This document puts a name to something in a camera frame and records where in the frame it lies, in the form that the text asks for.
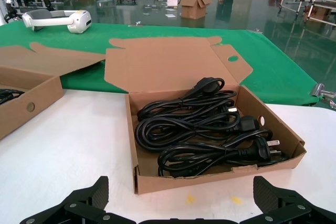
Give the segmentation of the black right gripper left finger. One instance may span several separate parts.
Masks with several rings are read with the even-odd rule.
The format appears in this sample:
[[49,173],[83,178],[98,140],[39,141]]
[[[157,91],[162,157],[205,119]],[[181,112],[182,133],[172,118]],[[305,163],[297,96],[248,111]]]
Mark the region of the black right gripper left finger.
[[26,223],[134,223],[104,209],[109,199],[109,180],[101,176],[91,186],[74,190],[60,204],[25,218]]

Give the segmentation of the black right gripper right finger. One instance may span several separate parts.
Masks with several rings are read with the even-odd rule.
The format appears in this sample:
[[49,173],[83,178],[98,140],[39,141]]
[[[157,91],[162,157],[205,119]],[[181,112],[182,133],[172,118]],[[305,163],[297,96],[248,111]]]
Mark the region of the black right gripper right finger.
[[335,213],[315,206],[294,190],[273,186],[262,176],[254,177],[253,197],[262,214],[242,223],[335,223]]

